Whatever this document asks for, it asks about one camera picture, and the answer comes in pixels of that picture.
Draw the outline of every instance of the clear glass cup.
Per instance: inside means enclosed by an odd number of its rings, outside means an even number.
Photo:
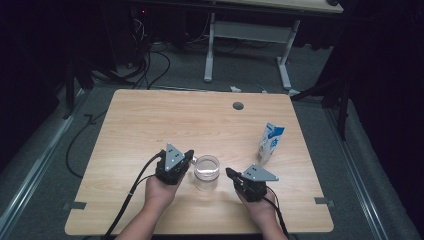
[[[211,191],[218,185],[219,161],[216,157],[205,155],[194,164],[194,185],[200,191]]]

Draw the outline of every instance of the gray carpet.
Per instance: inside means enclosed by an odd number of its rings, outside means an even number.
[[[164,45],[155,46],[154,49],[164,49]],[[231,53],[220,53],[221,51],[232,51],[232,46],[217,47],[219,52],[215,55],[214,79],[212,83],[204,83],[202,79],[205,49],[185,48],[183,51],[169,47],[162,53],[169,57],[171,67],[162,78],[154,83],[152,89],[161,88],[160,86],[172,86],[230,91],[230,86],[236,86],[243,92],[261,92],[262,89],[257,86],[260,85],[271,93],[286,93],[287,91],[282,88],[276,67],[275,52],[278,49],[281,49],[281,46],[270,45],[265,48],[243,46]],[[312,51],[308,47],[294,48],[290,54],[290,64],[287,66],[293,88],[304,90],[313,86],[330,52],[331,50]],[[148,81],[151,82],[166,68],[167,60],[162,55],[152,53]],[[64,203],[74,200],[80,184],[80,179],[73,176],[66,168],[65,156],[72,139],[88,121],[88,117],[85,115],[97,116],[106,110],[113,92],[118,88],[123,87],[98,81],[96,87],[88,94],[87,99],[75,113],[74,120],[60,141],[49,168],[22,212],[9,239],[82,238],[82,236],[68,236],[64,232],[69,212],[63,210],[62,207]],[[294,102],[294,107],[324,195],[334,202],[334,206],[329,209],[335,228],[330,233],[296,234],[296,237],[297,239],[374,239],[349,177],[339,140],[332,130],[333,126],[315,98],[308,100]],[[2,212],[7,208],[37,156],[42,153],[45,142],[52,138],[55,124],[62,121],[58,117],[62,112],[63,109],[58,108],[57,113],[46,122],[46,126],[40,127],[40,132],[34,134],[34,137],[16,156],[14,162],[1,174],[0,210]],[[388,237],[391,239],[420,239],[404,213],[396,192],[378,164],[378,159],[370,147],[352,104],[349,106],[349,112],[346,143],[358,165],[364,183],[376,203],[378,212],[381,214]],[[70,165],[79,174],[83,174],[85,170],[102,120],[103,117],[99,118],[96,124],[87,127],[71,148]],[[195,239],[189,236],[180,238]],[[202,239],[224,239],[224,236],[202,236]],[[238,238],[227,236],[225,239]]]

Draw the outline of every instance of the table top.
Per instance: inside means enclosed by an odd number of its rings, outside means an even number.
[[[342,13],[340,4],[331,6],[326,0],[216,0],[217,2],[229,2],[238,4],[248,4],[255,6],[288,8],[295,10]]]
[[[244,109],[235,110],[234,102]],[[213,155],[221,163],[218,186],[201,192],[188,170],[156,234],[258,233],[238,199],[231,167],[243,172],[257,162],[259,140],[267,122],[285,131],[264,169],[279,177],[267,182],[277,194],[289,232],[329,232],[333,222],[290,98],[283,94],[118,90],[99,133],[65,226],[70,235],[103,235],[115,219],[145,163],[173,144],[198,158]],[[155,172],[153,162],[145,176]],[[137,188],[114,234],[141,210],[145,184]]]

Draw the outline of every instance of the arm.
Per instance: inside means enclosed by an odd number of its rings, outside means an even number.
[[[166,185],[156,176],[147,179],[143,208],[116,239],[151,239],[160,216],[174,200],[182,179],[177,185]]]
[[[275,209],[271,204],[265,200],[247,202],[237,191],[236,193],[246,207],[250,218],[261,230],[264,240],[287,240],[283,230],[281,230],[280,225],[277,223]],[[265,197],[275,203],[275,197],[271,191],[268,190]]]

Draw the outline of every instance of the handheld controller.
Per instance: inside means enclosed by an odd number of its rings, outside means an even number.
[[[267,193],[266,181],[278,181],[278,177],[256,164],[252,164],[243,173],[231,168],[225,169],[233,180],[234,188],[248,202],[259,202]]]
[[[181,153],[168,143],[166,146],[166,154],[162,154],[160,156],[161,160],[157,163],[156,177],[165,184],[176,185],[190,167],[193,155],[193,150]]]

